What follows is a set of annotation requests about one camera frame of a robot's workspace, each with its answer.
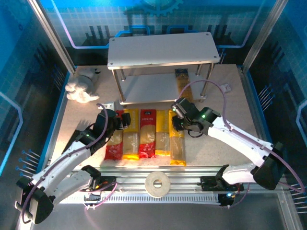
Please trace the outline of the long yellow spaghetti bag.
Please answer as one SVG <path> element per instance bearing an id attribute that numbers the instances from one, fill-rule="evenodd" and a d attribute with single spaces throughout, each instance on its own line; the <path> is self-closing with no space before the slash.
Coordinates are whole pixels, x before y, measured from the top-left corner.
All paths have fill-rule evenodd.
<path id="1" fill-rule="evenodd" d="M 168 111 L 169 118 L 169 144 L 170 144 L 170 165 L 186 166 L 185 136 L 183 131 L 176 131 L 172 124 L 172 117 L 175 113 Z"/>

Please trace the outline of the red spaghetti bag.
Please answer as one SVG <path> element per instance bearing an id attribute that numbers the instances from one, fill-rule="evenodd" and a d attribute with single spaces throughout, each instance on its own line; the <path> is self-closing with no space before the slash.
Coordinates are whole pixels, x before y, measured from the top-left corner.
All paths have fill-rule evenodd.
<path id="1" fill-rule="evenodd" d="M 142 109 L 140 116 L 139 157 L 142 159 L 155 157 L 156 143 L 156 110 Z"/>
<path id="2" fill-rule="evenodd" d="M 117 122 L 115 124 L 115 131 L 113 133 L 113 136 L 110 138 L 106 145 L 106 154 L 105 154 L 105 160 L 121 160 L 122 159 L 122 153 L 123 153 L 123 129 L 120 129 L 122 125 L 120 124 L 119 119 L 121 118 L 121 115 L 123 114 L 123 110 L 117 110 L 116 111 L 116 118 L 115 121 Z"/>

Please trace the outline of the white two-tier shelf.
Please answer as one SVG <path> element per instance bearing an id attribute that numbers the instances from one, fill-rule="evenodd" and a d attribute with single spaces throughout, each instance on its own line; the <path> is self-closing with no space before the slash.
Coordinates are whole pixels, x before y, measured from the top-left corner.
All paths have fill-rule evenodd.
<path id="1" fill-rule="evenodd" d="M 109 40 L 107 68 L 116 81 L 123 106 L 172 102 L 179 96 L 175 70 L 188 70 L 201 80 L 210 77 L 220 57 L 210 32 L 114 37 Z"/>

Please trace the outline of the dark blue spaghetti bag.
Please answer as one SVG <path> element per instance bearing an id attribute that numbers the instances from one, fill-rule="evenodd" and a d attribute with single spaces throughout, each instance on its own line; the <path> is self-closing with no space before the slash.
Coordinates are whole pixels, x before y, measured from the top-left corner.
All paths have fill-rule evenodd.
<path id="1" fill-rule="evenodd" d="M 190 83 L 188 69 L 175 69 L 175 77 L 178 93 L 181 93 L 184 87 Z M 185 97 L 190 102 L 193 102 L 193 94 L 190 86 L 184 90 L 181 97 Z"/>

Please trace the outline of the white plush toy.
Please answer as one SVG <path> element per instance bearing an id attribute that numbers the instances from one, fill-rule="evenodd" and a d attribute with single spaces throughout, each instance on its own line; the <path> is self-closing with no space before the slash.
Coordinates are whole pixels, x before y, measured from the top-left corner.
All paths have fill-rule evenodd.
<path id="1" fill-rule="evenodd" d="M 95 68 L 78 70 L 65 86 L 67 99 L 81 104 L 98 100 L 99 94 L 95 92 L 95 84 L 100 72 Z"/>

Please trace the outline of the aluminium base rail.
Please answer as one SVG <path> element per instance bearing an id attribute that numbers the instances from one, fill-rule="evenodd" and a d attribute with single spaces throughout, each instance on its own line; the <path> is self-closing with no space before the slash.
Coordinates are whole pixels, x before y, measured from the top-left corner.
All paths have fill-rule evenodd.
<path id="1" fill-rule="evenodd" d="M 102 166 L 96 169 L 103 176 L 117 178 L 118 193 L 144 194 L 145 179 L 152 172 L 165 173 L 171 183 L 170 193 L 199 193 L 202 176 L 215 176 L 221 166 Z"/>

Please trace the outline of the aluminium frame post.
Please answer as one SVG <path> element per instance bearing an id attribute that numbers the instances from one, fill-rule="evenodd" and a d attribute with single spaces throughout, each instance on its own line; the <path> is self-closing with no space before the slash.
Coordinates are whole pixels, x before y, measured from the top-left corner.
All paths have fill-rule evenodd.
<path id="1" fill-rule="evenodd" d="M 69 56 L 69 53 L 61 41 L 57 31 L 53 27 L 47 13 L 41 4 L 40 0 L 27 0 L 36 17 L 38 18 L 40 24 L 42 25 L 44 31 L 46 32 L 48 38 L 50 39 L 52 45 L 54 46 L 57 54 L 62 60 L 63 64 L 67 68 L 68 72 L 71 74 L 75 73 L 75 65 Z"/>
<path id="2" fill-rule="evenodd" d="M 259 54 L 262 46 L 264 45 L 266 39 L 272 32 L 276 22 L 278 21 L 280 15 L 282 14 L 284 8 L 286 7 L 289 0 L 276 0 L 274 6 L 272 7 L 266 21 L 264 22 L 255 42 L 250 48 L 243 65 L 241 67 L 241 71 L 243 74 L 246 74 Z"/>

